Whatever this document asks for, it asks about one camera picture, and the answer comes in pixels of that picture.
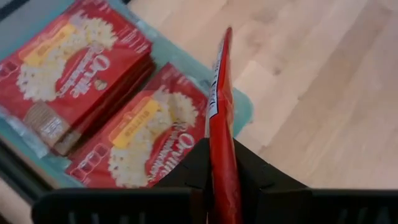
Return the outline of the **red Orville popcorn bag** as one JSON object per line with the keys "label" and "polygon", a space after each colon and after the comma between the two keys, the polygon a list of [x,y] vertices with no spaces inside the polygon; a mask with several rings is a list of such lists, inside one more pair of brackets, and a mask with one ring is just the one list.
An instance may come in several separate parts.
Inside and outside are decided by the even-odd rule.
{"label": "red Orville popcorn bag", "polygon": [[107,0],[76,0],[0,61],[0,105],[64,156],[115,104],[151,48]]}
{"label": "red Orville popcorn bag", "polygon": [[77,145],[88,140],[123,107],[129,96],[154,70],[155,62],[152,57],[146,56],[140,59],[126,76],[118,81],[100,102],[95,104],[93,110],[52,147],[52,150],[61,156],[66,156]]}
{"label": "red Orville popcorn bag", "polygon": [[241,188],[233,141],[234,100],[228,27],[219,45],[208,100],[208,138],[216,224],[243,224]]}
{"label": "red Orville popcorn bag", "polygon": [[66,173],[86,187],[152,187],[205,135],[208,99],[166,63],[77,150]]}

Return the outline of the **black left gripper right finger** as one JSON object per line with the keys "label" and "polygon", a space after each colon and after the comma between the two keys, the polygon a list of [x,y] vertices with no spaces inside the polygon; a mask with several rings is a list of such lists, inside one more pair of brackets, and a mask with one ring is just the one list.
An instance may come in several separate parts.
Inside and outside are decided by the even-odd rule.
{"label": "black left gripper right finger", "polygon": [[398,224],[398,190],[311,188],[234,146],[244,224]]}

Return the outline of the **black aluminium table frame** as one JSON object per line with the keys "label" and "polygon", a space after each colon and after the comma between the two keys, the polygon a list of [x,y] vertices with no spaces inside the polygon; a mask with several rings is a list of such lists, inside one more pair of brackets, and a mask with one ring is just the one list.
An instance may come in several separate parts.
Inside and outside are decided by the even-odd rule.
{"label": "black aluminium table frame", "polygon": [[15,155],[11,148],[1,140],[0,177],[29,205],[53,190],[53,187]]}

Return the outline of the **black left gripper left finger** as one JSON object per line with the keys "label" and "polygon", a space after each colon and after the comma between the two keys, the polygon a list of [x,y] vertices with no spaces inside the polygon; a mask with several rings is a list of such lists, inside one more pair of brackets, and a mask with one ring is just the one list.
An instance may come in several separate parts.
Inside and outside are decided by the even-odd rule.
{"label": "black left gripper left finger", "polygon": [[54,190],[32,207],[34,224],[206,224],[210,188],[209,140],[152,187]]}

